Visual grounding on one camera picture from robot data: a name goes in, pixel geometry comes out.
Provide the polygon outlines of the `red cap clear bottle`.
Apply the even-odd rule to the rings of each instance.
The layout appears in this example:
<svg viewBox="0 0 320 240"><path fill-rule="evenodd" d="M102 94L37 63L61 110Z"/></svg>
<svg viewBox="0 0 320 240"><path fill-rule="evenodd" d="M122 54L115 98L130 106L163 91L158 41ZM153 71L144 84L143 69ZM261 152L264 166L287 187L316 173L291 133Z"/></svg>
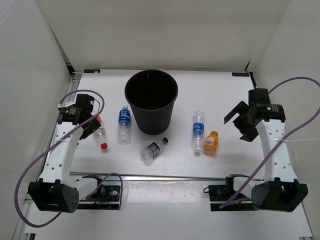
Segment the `red cap clear bottle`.
<svg viewBox="0 0 320 240"><path fill-rule="evenodd" d="M101 150L106 151L108 149L107 134L101 117L98 115L95 119L99 122L100 127L94 132L96 142L99 144Z"/></svg>

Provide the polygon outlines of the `orange juice bottle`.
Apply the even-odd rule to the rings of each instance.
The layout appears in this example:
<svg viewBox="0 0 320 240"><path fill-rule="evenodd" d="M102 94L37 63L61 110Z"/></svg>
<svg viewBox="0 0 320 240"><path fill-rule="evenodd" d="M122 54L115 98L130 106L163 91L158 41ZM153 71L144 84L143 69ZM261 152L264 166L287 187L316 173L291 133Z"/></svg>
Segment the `orange juice bottle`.
<svg viewBox="0 0 320 240"><path fill-rule="evenodd" d="M205 139L203 145L203 152L207 155L213 156L218 148L219 134L216 131L212 131Z"/></svg>

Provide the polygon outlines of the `blue label bottle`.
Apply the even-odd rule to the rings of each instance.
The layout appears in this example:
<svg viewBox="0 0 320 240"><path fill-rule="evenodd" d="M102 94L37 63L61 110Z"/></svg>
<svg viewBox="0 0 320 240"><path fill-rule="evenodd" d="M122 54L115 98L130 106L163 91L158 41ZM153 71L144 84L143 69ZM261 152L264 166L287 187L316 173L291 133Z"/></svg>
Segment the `blue label bottle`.
<svg viewBox="0 0 320 240"><path fill-rule="evenodd" d="M119 144L131 142L131 112L128 105L122 107L118 115L117 140Z"/></svg>
<svg viewBox="0 0 320 240"><path fill-rule="evenodd" d="M202 110L196 110L192 116L192 148L195 155L202 152L205 141L205 113Z"/></svg>

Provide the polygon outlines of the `black label clear bottle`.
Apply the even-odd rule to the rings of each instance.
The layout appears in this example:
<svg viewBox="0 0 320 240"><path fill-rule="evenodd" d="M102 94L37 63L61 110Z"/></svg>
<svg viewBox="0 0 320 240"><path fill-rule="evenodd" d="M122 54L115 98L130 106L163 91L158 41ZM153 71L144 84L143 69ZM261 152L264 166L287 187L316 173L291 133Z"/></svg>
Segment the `black label clear bottle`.
<svg viewBox="0 0 320 240"><path fill-rule="evenodd" d="M157 156L163 152L165 146L168 144L168 139L166 137L153 141L147 147L140 151L140 156L145 160L149 161L153 157Z"/></svg>

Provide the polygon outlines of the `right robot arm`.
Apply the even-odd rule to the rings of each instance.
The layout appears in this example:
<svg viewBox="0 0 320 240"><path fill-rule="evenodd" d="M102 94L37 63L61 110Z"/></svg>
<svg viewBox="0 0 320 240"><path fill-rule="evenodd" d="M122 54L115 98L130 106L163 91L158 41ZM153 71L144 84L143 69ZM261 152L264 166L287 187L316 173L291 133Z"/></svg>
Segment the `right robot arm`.
<svg viewBox="0 0 320 240"><path fill-rule="evenodd" d="M249 177L237 177L225 186L229 198L221 209L239 202L243 194L256 210L293 212L308 194L308 187L298 181L287 144L284 142L286 116L279 104L272 104L266 88L249 90L248 102L241 101L224 117L227 123L235 114L234 126L241 140L260 138L263 161Z"/></svg>

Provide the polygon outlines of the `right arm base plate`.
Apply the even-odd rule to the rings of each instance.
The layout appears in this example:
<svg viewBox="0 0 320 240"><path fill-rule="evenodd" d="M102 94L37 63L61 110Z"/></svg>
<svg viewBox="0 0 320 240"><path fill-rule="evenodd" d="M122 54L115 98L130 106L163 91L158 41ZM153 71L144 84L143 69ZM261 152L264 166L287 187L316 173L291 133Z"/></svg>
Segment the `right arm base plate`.
<svg viewBox="0 0 320 240"><path fill-rule="evenodd" d="M209 195L210 210L212 212L255 211L255 208L250 201L248 203L245 203L244 201L232 203L231 205L220 209L220 205L227 201L236 192L233 188L234 178L239 179L240 177L244 177L245 179L249 178L249 176L243 174L230 174L225 177L222 183L210 184L203 189L203 193Z"/></svg>

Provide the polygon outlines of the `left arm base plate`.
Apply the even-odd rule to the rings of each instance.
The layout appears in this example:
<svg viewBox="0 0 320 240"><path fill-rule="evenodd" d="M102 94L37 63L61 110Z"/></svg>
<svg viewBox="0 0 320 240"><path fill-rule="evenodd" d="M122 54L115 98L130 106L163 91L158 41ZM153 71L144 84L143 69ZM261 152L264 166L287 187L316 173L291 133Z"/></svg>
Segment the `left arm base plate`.
<svg viewBox="0 0 320 240"><path fill-rule="evenodd" d="M79 192L78 210L120 210L123 200L123 179L117 173L106 176L85 175L75 180Z"/></svg>

